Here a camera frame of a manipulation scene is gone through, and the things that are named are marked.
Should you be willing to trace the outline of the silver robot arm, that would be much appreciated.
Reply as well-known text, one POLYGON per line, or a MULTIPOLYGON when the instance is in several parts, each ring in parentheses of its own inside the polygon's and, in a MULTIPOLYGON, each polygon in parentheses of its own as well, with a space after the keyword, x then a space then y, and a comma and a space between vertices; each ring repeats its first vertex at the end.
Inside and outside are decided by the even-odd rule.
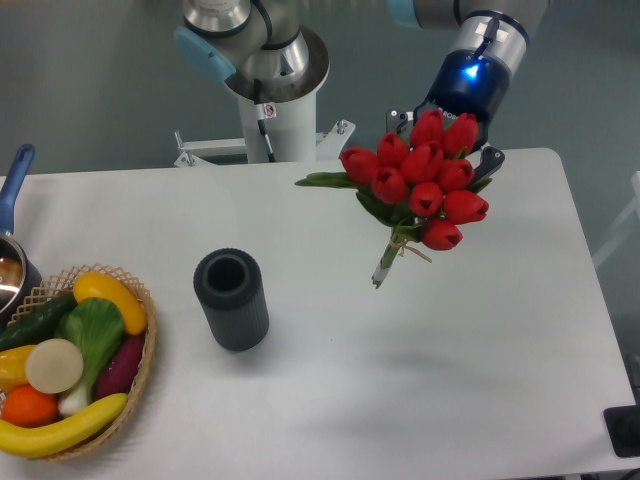
MULTIPOLYGON (((440 110, 446 124, 476 117, 477 148, 547 10, 544 1, 391 1, 401 25, 454 28, 455 42, 425 99, 386 114, 390 133, 416 131, 419 116, 440 110)), ((316 129, 316 95, 329 72, 327 48, 304 27, 290 1, 186 1, 174 40, 183 59, 236 98, 239 139, 180 142, 177 165, 203 166, 211 157, 244 155, 251 163, 305 162, 338 155, 354 125, 316 129)))

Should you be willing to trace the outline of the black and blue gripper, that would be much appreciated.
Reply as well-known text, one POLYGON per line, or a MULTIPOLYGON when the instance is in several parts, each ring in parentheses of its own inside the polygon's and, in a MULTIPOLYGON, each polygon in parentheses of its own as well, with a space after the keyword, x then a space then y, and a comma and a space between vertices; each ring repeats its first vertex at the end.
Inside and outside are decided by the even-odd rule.
MULTIPOLYGON (((503 13, 472 13, 462 23, 425 99, 412 111, 386 112, 387 133, 408 136, 425 111, 442 111, 445 126, 462 114, 475 116, 478 134, 474 148, 484 146, 489 126, 524 57, 528 34, 503 13)), ((502 150, 486 146, 467 189, 482 189, 505 161, 502 150)))

